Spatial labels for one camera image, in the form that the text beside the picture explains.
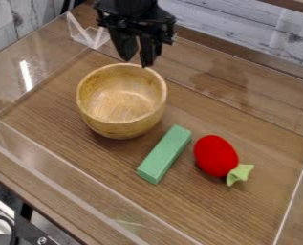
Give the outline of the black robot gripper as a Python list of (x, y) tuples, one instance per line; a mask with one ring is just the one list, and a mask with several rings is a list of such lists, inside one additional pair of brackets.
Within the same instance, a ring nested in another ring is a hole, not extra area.
[(93, 0), (99, 25), (107, 28), (116, 52), (124, 61), (129, 61), (136, 54), (139, 37), (141, 67), (153, 65), (161, 54), (163, 43), (172, 44), (175, 38), (175, 16), (159, 6), (157, 1)]

